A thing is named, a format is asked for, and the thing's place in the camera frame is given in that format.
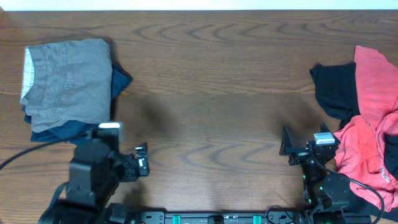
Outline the grey shorts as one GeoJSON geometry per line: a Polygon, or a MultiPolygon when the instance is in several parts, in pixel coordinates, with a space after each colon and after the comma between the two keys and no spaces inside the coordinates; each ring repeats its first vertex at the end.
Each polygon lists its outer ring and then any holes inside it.
{"type": "Polygon", "coordinates": [[[108,122],[111,79],[110,48],[102,39],[27,46],[20,103],[32,131],[108,122]]]}

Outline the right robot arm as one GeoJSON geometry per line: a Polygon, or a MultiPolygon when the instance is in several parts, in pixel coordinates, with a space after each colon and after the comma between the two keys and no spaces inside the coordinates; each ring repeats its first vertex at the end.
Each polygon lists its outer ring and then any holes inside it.
{"type": "Polygon", "coordinates": [[[305,147],[294,147],[287,127],[282,128],[279,154],[289,158],[289,165],[301,167],[303,197],[308,203],[304,211],[294,214],[294,223],[348,223],[344,209],[349,205],[349,181],[326,169],[339,144],[325,124],[305,147]]]}

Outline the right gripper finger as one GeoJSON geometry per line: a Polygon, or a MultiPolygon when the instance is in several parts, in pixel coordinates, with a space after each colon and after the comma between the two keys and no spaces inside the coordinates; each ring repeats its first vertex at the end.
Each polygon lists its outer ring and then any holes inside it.
{"type": "Polygon", "coordinates": [[[279,149],[280,156],[288,156],[293,148],[292,140],[286,126],[282,128],[282,142],[279,149]]]}
{"type": "Polygon", "coordinates": [[[321,133],[330,133],[331,131],[327,127],[327,125],[324,122],[322,122],[321,125],[320,125],[320,132],[321,133]]]}

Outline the red shorts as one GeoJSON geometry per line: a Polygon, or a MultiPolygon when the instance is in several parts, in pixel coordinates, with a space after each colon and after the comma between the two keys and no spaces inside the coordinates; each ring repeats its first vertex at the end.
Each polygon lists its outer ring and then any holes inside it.
{"type": "Polygon", "coordinates": [[[335,161],[338,173],[376,190],[352,183],[353,193],[389,212],[397,207],[397,179],[384,164],[384,137],[397,135],[397,67],[377,50],[360,45],[354,61],[360,114],[335,133],[340,140],[335,161]]]}

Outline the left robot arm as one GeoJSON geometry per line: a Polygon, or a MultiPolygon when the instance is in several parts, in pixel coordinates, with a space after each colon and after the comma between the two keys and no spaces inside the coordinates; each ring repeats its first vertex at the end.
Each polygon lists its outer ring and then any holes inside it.
{"type": "Polygon", "coordinates": [[[69,181],[57,187],[39,223],[139,223],[139,212],[108,202],[121,182],[149,175],[147,150],[144,142],[135,154],[122,154],[117,137],[94,138],[77,146],[69,181]]]}

